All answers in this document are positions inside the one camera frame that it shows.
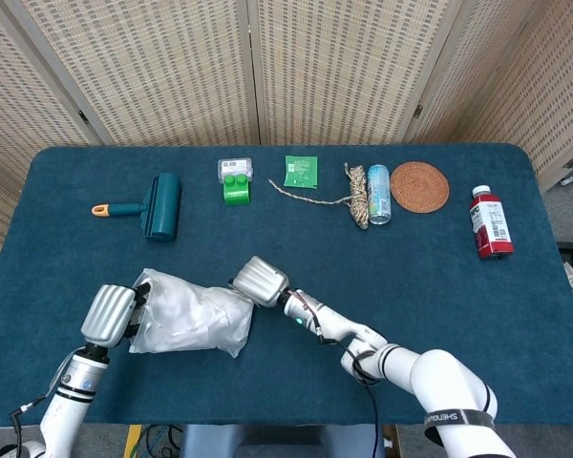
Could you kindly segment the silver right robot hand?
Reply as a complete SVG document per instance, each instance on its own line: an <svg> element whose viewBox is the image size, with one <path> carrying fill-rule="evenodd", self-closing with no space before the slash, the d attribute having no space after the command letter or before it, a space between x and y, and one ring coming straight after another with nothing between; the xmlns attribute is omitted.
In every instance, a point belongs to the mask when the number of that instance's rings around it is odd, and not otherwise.
<svg viewBox="0 0 573 458"><path fill-rule="evenodd" d="M275 307L281 293L289 288L288 276L258 256L253 256L230 284L259 306Z"/></svg>

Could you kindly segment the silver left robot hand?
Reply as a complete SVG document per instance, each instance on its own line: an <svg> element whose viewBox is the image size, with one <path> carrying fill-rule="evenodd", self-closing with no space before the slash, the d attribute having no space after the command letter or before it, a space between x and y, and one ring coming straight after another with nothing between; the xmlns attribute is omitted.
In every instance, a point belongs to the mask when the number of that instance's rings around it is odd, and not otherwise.
<svg viewBox="0 0 573 458"><path fill-rule="evenodd" d="M105 348L117 346L122 339L138 333L142 308L146 304L151 284L134 288L103 284L97 291L81 327L88 344Z"/></svg>

